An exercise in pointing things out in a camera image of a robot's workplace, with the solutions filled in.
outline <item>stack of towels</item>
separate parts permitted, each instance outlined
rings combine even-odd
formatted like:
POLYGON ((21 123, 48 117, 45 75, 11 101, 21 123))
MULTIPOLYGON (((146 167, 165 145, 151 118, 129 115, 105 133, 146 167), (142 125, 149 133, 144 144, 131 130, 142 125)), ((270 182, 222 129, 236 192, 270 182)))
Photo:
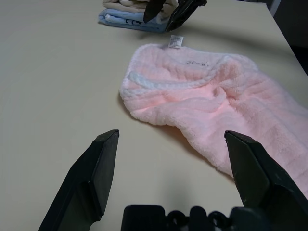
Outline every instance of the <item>stack of towels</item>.
POLYGON ((143 14, 150 0, 103 0, 106 7, 99 15, 99 23, 136 30, 164 32, 178 0, 166 0, 160 13, 149 21, 143 22, 143 14))

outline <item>blue towel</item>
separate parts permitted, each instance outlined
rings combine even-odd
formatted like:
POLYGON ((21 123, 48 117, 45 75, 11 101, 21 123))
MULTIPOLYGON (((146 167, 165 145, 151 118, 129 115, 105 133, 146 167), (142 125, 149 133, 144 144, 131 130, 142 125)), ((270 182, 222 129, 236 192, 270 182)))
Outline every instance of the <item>blue towel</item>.
POLYGON ((143 22, 143 13, 130 13, 114 9, 105 9, 99 15, 99 22, 109 26, 117 26, 135 30, 164 32, 168 19, 162 24, 156 18, 148 23, 143 22))

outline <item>beige towel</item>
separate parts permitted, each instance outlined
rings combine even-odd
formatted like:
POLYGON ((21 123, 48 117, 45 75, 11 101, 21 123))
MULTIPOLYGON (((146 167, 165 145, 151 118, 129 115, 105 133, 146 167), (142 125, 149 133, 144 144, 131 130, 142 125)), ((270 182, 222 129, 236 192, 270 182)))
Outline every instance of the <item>beige towel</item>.
MULTIPOLYGON (((103 6, 119 11, 143 13, 149 1, 150 0, 103 0, 103 6)), ((166 0, 163 9, 157 16, 158 21, 169 18, 177 6, 178 0, 166 0)))

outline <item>white table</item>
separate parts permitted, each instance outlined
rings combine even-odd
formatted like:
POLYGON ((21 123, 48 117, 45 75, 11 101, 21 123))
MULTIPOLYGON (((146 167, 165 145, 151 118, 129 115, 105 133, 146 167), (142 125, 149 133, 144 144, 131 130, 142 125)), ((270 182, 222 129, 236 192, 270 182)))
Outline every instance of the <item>white table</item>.
MULTIPOLYGON (((229 214, 241 205, 175 128, 132 119, 118 89, 134 51, 168 43, 97 24, 100 0, 4 0, 0 7, 0 230, 33 231, 71 165, 98 134, 120 130, 105 216, 92 231, 120 230, 130 204, 185 214, 194 205, 229 214)), ((266 6, 209 0, 173 32, 184 46, 239 53, 308 106, 308 77, 266 6)))

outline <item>folded towel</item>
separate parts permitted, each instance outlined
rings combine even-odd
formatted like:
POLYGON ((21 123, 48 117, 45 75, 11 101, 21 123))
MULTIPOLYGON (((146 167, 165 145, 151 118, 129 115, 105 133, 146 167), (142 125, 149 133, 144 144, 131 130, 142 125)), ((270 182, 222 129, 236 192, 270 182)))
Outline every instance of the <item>folded towel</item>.
POLYGON ((308 110, 248 58, 145 45, 133 55, 120 94, 133 117, 176 126, 229 175, 224 132, 252 137, 308 197, 308 110))
POLYGON ((99 22, 109 26, 117 26, 129 29, 164 32, 168 20, 156 23, 157 18, 152 19, 148 23, 143 22, 143 13, 130 13, 114 9, 105 9, 99 15, 99 22))
MULTIPOLYGON (((103 0, 103 6, 107 9, 115 9, 130 13, 144 13, 147 2, 150 0, 103 0)), ((156 22, 161 24, 168 19, 175 8, 178 0, 166 0, 161 12, 156 17, 156 22)))

